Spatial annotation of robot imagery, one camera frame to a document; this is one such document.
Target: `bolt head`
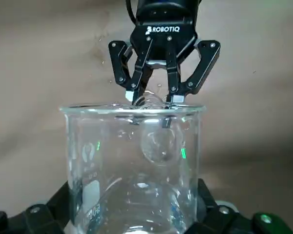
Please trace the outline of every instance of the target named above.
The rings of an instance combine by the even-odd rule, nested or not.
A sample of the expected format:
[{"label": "bolt head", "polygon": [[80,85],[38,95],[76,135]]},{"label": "bolt head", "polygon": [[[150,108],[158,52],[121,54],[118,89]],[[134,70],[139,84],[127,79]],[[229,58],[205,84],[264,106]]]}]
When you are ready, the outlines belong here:
[{"label": "bolt head", "polygon": [[264,223],[272,223],[272,218],[270,218],[268,215],[262,214],[260,216],[260,219],[264,222]]},{"label": "bolt head", "polygon": [[37,206],[37,207],[34,207],[33,209],[31,209],[30,213],[34,214],[34,213],[37,213],[39,210],[40,210],[40,208]]},{"label": "bolt head", "polygon": [[225,206],[220,207],[219,211],[225,215],[229,214],[229,209]]}]

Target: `beige wall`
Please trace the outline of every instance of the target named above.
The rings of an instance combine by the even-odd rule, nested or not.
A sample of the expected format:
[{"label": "beige wall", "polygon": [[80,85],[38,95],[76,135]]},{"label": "beige wall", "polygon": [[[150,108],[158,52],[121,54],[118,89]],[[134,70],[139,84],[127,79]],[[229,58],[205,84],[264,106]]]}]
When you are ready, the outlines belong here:
[{"label": "beige wall", "polygon": [[[106,45],[132,29],[120,0],[0,0],[0,210],[14,215],[65,181],[59,105],[125,99]],[[293,0],[204,0],[197,30],[222,43],[188,98],[208,108],[202,177],[245,215],[275,212],[293,227]],[[164,95],[163,71],[157,84]]]}]

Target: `green led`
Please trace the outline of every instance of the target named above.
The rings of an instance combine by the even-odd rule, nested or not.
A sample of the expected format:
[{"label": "green led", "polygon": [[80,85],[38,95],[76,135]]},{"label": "green led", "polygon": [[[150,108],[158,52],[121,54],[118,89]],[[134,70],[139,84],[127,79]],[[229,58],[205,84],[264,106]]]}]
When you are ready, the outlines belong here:
[{"label": "green led", "polygon": [[98,141],[98,144],[97,144],[97,151],[100,149],[100,141]]},{"label": "green led", "polygon": [[182,155],[182,158],[183,159],[186,159],[187,158],[187,154],[186,154],[186,149],[185,148],[182,148],[181,149],[181,155]]}]

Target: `black mount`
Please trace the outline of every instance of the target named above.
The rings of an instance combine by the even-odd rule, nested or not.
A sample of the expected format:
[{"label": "black mount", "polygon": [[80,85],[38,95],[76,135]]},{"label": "black mount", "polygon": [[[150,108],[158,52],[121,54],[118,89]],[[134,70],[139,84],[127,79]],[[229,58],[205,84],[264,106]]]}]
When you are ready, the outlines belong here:
[{"label": "black mount", "polygon": [[[139,0],[135,29],[130,44],[112,41],[109,52],[116,83],[126,89],[126,98],[134,103],[142,96],[154,69],[167,70],[167,102],[183,102],[188,94],[197,94],[216,63],[220,43],[198,42],[195,31],[199,0]],[[137,54],[130,77],[127,62]],[[197,49],[200,62],[194,73],[181,82],[180,65]]]},{"label": "black mount", "polygon": [[[65,183],[47,204],[37,204],[8,218],[0,212],[0,234],[63,234],[70,216],[70,189]],[[278,216],[256,213],[251,220],[226,206],[218,206],[203,180],[198,180],[198,196],[206,215],[185,234],[293,234]]]}]

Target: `transparent glass object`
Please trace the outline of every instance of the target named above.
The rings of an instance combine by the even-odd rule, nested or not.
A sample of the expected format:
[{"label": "transparent glass object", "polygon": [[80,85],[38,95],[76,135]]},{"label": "transparent glass object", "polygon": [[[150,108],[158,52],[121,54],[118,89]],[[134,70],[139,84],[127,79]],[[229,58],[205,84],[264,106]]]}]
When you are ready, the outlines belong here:
[{"label": "transparent glass object", "polygon": [[184,233],[196,220],[203,109],[61,108],[72,233]]}]

